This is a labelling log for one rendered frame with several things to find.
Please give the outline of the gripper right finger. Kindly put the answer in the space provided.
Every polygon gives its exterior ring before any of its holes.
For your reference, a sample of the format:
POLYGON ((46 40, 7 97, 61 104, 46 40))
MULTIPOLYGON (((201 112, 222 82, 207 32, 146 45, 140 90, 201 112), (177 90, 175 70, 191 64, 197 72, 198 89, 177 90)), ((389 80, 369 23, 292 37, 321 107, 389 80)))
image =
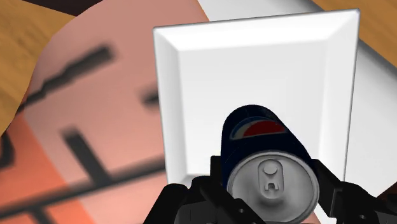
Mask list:
POLYGON ((397 211, 357 184, 339 180, 320 160, 312 167, 319 183, 319 205, 336 224, 397 224, 397 211))

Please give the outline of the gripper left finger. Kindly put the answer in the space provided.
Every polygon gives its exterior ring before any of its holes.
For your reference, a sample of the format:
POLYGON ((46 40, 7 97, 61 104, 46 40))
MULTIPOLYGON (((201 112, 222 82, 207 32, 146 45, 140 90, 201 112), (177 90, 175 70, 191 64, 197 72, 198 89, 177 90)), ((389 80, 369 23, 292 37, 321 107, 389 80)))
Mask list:
POLYGON ((143 224, 265 224, 242 200, 220 184, 221 158, 211 157, 210 175, 192 180, 191 187, 166 185, 143 224))

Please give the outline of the dark blue soda can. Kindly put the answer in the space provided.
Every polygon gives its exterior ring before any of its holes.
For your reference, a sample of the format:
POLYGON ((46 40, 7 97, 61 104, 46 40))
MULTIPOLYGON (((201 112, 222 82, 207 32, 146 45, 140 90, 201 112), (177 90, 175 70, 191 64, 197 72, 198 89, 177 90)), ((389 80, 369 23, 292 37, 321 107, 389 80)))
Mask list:
POLYGON ((319 182, 303 144, 269 109, 241 106, 223 124, 222 185, 259 217, 300 224, 319 201, 319 182))

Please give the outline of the white square plate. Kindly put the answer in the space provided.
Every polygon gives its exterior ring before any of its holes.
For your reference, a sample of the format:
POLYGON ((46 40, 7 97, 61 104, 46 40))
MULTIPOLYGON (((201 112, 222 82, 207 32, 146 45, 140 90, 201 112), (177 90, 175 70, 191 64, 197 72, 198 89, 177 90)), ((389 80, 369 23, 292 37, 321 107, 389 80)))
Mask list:
POLYGON ((359 19, 352 9, 154 28, 167 181, 210 175, 226 118, 246 105, 271 110, 341 177, 359 19))

